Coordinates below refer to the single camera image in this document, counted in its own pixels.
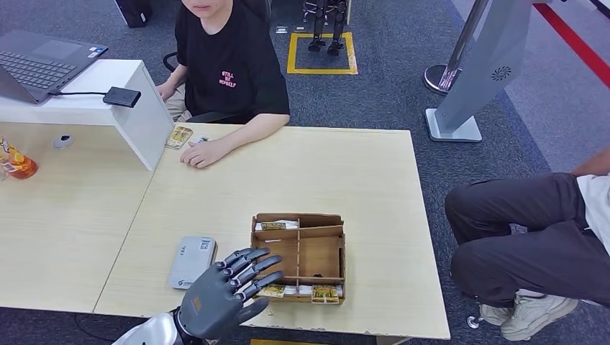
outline stanchion base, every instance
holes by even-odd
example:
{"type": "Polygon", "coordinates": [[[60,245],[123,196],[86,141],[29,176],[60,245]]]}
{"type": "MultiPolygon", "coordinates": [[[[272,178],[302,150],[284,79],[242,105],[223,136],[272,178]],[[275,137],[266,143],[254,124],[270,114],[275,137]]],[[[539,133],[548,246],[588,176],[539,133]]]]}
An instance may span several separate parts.
{"type": "Polygon", "coordinates": [[[424,71],[424,84],[433,92],[443,96],[446,96],[449,91],[451,91],[451,87],[455,85],[455,80],[458,79],[460,73],[462,73],[462,70],[458,68],[455,72],[453,82],[449,86],[449,90],[441,90],[441,88],[439,87],[440,78],[442,78],[442,74],[445,72],[445,68],[447,68],[447,65],[434,65],[432,67],[426,68],[426,70],[424,71]]]}
{"type": "Polygon", "coordinates": [[[433,142],[481,142],[481,132],[478,130],[474,116],[471,116],[460,128],[450,134],[442,134],[439,131],[437,118],[434,116],[436,109],[426,109],[426,122],[430,139],[433,142]]]}

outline stanchion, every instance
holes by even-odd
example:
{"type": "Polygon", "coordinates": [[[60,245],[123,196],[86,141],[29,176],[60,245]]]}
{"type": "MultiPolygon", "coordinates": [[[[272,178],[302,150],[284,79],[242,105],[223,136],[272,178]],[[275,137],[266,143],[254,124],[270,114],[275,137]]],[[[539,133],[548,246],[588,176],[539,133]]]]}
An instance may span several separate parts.
{"type": "Polygon", "coordinates": [[[426,110],[430,138],[480,142],[474,114],[515,79],[523,65],[532,4],[551,0],[493,0],[464,71],[438,109],[426,110]]]}
{"type": "Polygon", "coordinates": [[[457,44],[455,45],[453,54],[451,54],[449,63],[446,65],[434,65],[428,67],[424,71],[424,83],[430,90],[443,96],[451,90],[455,79],[457,79],[462,72],[460,63],[462,62],[466,46],[472,39],[488,2],[489,0],[475,0],[473,8],[468,15],[468,19],[466,19],[466,23],[464,24],[464,29],[460,34],[460,38],[457,39],[457,44]]]}

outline red floor stripe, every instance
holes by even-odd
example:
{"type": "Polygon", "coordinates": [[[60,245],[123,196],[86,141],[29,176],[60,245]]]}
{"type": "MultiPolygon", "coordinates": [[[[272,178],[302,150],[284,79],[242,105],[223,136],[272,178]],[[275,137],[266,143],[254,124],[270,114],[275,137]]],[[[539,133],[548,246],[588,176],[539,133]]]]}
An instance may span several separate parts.
{"type": "Polygon", "coordinates": [[[534,4],[534,7],[549,22],[563,40],[581,57],[583,62],[601,81],[610,88],[610,66],[581,39],[572,28],[561,19],[547,4],[534,4]]]}

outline robotic hand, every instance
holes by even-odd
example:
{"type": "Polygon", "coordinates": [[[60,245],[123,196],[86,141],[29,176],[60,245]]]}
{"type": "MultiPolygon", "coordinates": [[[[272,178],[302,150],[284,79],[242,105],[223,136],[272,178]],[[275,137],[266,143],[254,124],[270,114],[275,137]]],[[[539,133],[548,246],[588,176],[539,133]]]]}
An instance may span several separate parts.
{"type": "Polygon", "coordinates": [[[267,254],[267,248],[243,249],[224,261],[215,262],[186,291],[180,307],[135,326],[113,345],[194,345],[203,341],[215,344],[233,328],[267,308],[266,298],[244,306],[263,287],[283,277],[281,271],[276,271],[244,287],[260,272],[282,260],[274,255],[250,266],[267,254]]]}

